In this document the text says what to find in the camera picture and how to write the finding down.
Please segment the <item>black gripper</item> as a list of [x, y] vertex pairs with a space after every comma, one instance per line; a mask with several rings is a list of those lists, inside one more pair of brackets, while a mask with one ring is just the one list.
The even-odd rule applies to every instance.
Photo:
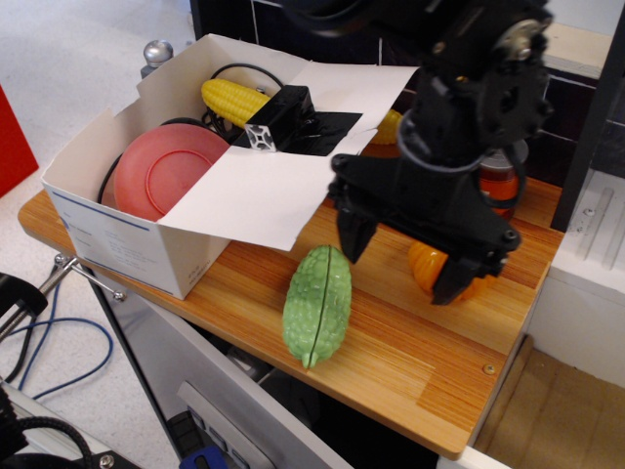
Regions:
[[341, 249], [355, 264], [380, 224], [448, 255], [432, 304], [447, 306], [475, 278], [499, 276], [521, 235], [487, 205], [473, 171], [427, 170], [406, 156], [338, 154], [329, 196]]

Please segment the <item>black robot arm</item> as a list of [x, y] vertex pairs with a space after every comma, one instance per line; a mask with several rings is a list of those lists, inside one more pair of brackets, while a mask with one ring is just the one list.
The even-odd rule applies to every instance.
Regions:
[[329, 188], [346, 257], [359, 259], [379, 224], [444, 252], [433, 301], [446, 305], [477, 277], [498, 276], [521, 237], [501, 216], [516, 196], [480, 186], [482, 160], [502, 151], [524, 173], [521, 143], [552, 113], [545, 100], [541, 1], [286, 1], [299, 26], [337, 36], [366, 30], [418, 65], [416, 98], [393, 159], [339, 154]]

